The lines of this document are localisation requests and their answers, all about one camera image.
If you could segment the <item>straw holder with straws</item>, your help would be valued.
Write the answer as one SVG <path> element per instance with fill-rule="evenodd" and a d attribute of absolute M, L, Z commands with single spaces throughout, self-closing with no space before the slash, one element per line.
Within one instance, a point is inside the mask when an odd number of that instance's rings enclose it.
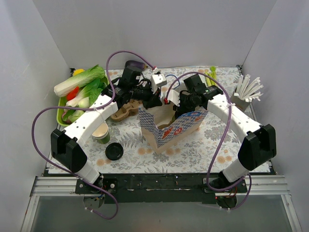
<path fill-rule="evenodd" d="M 231 102 L 242 112 L 245 112 L 253 100 L 260 101 L 263 87 L 260 77 L 251 80 L 249 74 L 240 75 L 237 86 L 230 97 Z"/>

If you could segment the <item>celery stalk toy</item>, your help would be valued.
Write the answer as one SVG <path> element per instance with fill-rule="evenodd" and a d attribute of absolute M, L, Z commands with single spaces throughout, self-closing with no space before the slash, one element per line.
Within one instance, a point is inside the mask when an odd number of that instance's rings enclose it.
<path fill-rule="evenodd" d="M 207 85 L 213 86 L 216 85 L 216 83 L 214 82 L 214 80 L 217 79 L 217 75 L 216 75 L 216 67 L 215 66 L 211 66 L 208 69 L 205 69 L 205 75 L 210 76 L 211 79 L 209 79 L 208 77 L 206 77 L 206 83 Z"/>

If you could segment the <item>checkered paper takeout bag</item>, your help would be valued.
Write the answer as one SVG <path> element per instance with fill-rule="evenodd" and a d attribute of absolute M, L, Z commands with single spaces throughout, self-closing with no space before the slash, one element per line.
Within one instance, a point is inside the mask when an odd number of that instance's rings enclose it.
<path fill-rule="evenodd" d="M 180 93 L 181 90 L 186 90 L 186 86 L 183 83 L 173 90 Z M 197 107 L 195 111 L 175 118 L 173 106 L 174 104 L 170 103 L 150 109 L 139 107 L 142 135 L 157 154 L 167 150 L 174 143 L 190 137 L 190 134 L 198 129 L 208 113 L 203 107 Z M 168 123 L 170 125 L 161 130 L 157 127 Z"/>

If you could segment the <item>green vegetable basket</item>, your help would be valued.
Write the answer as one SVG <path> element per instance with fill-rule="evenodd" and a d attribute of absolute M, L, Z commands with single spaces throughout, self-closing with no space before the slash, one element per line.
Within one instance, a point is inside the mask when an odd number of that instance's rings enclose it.
<path fill-rule="evenodd" d="M 76 97 L 70 101 L 67 101 L 66 96 L 61 97 L 58 106 L 75 107 L 75 108 L 89 108 L 101 94 L 101 91 L 109 84 L 107 77 L 97 78 L 87 84 L 86 86 L 79 88 L 79 92 Z M 72 122 L 78 119 L 82 115 L 80 110 L 57 110 L 57 122 L 59 125 L 68 126 Z"/>

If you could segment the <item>cardboard cup carrier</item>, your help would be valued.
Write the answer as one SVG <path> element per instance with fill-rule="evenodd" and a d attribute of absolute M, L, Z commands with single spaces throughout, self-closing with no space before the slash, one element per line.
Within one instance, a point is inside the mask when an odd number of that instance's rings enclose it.
<path fill-rule="evenodd" d="M 141 104 L 142 101 L 131 99 L 128 103 L 124 104 L 116 113 L 112 114 L 110 118 L 115 122 L 119 122 L 129 116 L 134 116 L 138 113 L 138 108 Z"/>
<path fill-rule="evenodd" d="M 170 125 L 170 123 L 168 123 L 168 124 L 162 124 L 162 125 L 159 125 L 159 126 L 157 126 L 157 127 L 158 127 L 159 130 L 161 130 L 161 129 L 163 129 L 163 128 L 168 127 L 169 125 Z"/>

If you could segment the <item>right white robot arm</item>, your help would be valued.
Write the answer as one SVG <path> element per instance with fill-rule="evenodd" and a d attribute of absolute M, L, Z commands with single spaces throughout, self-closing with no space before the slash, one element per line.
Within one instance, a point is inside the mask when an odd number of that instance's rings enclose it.
<path fill-rule="evenodd" d="M 270 124 L 263 126 L 233 105 L 227 91 L 219 82 L 207 87 L 201 81 L 201 75 L 200 72 L 188 72 L 188 78 L 184 80 L 186 94 L 169 88 L 165 102 L 174 104 L 176 118 L 193 111 L 197 106 L 220 118 L 226 124 L 220 144 L 228 130 L 232 130 L 238 137 L 241 147 L 237 159 L 220 171 L 218 178 L 207 181 L 210 189 L 229 192 L 250 171 L 276 156 L 276 131 Z"/>

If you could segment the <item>stacked green paper cups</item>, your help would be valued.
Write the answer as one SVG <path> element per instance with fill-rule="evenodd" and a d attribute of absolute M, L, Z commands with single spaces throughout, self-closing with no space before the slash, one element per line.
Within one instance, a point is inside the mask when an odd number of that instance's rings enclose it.
<path fill-rule="evenodd" d="M 110 141 L 109 127 L 107 123 L 102 123 L 93 133 L 92 137 L 100 144 L 106 144 Z"/>

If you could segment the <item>red pepper toy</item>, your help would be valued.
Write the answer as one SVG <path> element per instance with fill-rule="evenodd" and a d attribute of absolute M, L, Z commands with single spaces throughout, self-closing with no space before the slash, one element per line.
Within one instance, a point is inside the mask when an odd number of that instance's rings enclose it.
<path fill-rule="evenodd" d="M 67 101 L 70 101 L 76 97 L 76 95 L 79 92 L 79 87 L 77 86 L 75 89 L 73 89 L 70 93 L 67 94 L 66 99 Z"/>

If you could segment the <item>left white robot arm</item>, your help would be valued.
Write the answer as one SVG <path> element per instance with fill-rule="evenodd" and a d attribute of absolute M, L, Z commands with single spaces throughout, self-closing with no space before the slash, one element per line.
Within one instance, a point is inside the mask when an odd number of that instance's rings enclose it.
<path fill-rule="evenodd" d="M 147 108 L 161 106 L 160 87 L 167 84 L 158 68 L 150 78 L 143 78 L 142 71 L 133 66 L 126 67 L 117 82 L 103 89 L 89 111 L 64 130 L 56 129 L 51 134 L 52 157 L 86 181 L 86 187 L 92 193 L 100 192 L 103 182 L 83 151 L 88 138 L 131 99 L 142 101 Z"/>

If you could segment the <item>purple eggplant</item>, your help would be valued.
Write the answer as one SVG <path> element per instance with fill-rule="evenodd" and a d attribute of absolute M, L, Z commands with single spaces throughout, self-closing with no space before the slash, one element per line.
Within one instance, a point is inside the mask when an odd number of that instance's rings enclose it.
<path fill-rule="evenodd" d="M 145 69 L 148 68 L 148 66 L 145 63 L 140 62 L 140 61 L 135 61 L 135 60 L 126 61 L 125 67 L 127 67 L 127 66 L 133 66 L 133 67 L 141 69 L 142 71 L 144 71 Z"/>

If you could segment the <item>yellow pepper toy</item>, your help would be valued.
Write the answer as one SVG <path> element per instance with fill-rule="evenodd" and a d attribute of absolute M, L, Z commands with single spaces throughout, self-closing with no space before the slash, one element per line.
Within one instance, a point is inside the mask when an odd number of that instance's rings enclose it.
<path fill-rule="evenodd" d="M 84 72 L 84 69 L 76 69 L 76 70 L 73 71 L 73 76 L 78 75 L 82 72 Z"/>

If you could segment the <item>black cup lid on mat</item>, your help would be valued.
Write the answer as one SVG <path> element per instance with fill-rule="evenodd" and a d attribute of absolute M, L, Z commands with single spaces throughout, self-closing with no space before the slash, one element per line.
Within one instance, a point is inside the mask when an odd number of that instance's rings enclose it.
<path fill-rule="evenodd" d="M 124 153 L 123 146 L 120 143 L 111 143 L 106 147 L 105 155 L 109 160 L 119 160 Z"/>

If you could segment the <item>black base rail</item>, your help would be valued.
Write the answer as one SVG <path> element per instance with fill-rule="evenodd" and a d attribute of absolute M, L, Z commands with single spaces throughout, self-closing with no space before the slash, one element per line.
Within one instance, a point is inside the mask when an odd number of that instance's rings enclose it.
<path fill-rule="evenodd" d="M 119 203 L 220 202 L 205 189 L 205 178 L 205 173 L 105 174 L 101 184 Z"/>

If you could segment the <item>floral table mat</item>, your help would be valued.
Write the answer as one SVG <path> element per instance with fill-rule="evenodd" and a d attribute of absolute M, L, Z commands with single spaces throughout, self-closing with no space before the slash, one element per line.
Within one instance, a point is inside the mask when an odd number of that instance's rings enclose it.
<path fill-rule="evenodd" d="M 192 71 L 204 73 L 208 68 L 167 68 L 162 69 L 162 73 L 178 77 Z M 239 78 L 237 67 L 217 67 L 216 75 L 218 82 L 231 96 Z M 84 146 L 88 160 L 103 174 L 206 173 L 225 129 L 225 123 L 214 114 L 208 113 L 190 137 L 174 143 L 163 153 L 156 154 L 142 136 L 139 114 L 120 122 L 108 118 L 106 123 L 109 126 L 110 141 L 100 144 L 90 137 Z M 107 145 L 113 142 L 120 143 L 124 148 L 123 156 L 116 161 L 109 160 L 105 155 Z M 237 158 L 240 146 L 237 136 L 229 130 L 212 166 L 212 173 L 218 173 L 231 164 Z"/>

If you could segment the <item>long white cabbage toy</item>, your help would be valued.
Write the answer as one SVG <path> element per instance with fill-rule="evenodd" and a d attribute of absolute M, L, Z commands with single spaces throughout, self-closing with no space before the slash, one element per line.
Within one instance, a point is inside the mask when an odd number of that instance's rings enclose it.
<path fill-rule="evenodd" d="M 93 80 L 103 78 L 104 76 L 104 69 L 101 66 L 96 65 L 56 85 L 54 87 L 54 93 L 58 97 L 64 97 L 72 92 L 76 87 L 82 88 Z"/>

